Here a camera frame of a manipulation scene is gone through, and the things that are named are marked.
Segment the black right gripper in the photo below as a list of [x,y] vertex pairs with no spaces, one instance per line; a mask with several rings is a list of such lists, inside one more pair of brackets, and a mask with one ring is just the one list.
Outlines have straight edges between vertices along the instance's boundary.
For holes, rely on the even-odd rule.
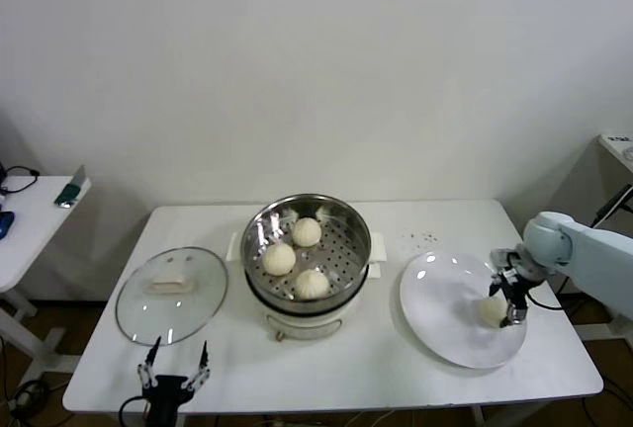
[[522,324],[526,318],[526,294],[529,292],[529,282],[515,269],[502,270],[492,276],[488,296],[493,297],[500,289],[509,306],[499,327],[506,328]]

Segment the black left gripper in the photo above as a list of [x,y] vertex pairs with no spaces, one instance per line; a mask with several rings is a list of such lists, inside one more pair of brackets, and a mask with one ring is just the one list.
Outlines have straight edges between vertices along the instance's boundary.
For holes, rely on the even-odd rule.
[[144,361],[137,365],[142,396],[149,403],[145,425],[149,427],[175,427],[178,409],[191,400],[191,391],[197,391],[210,377],[208,344],[204,342],[197,372],[191,377],[156,376],[153,364],[160,347],[158,336]]

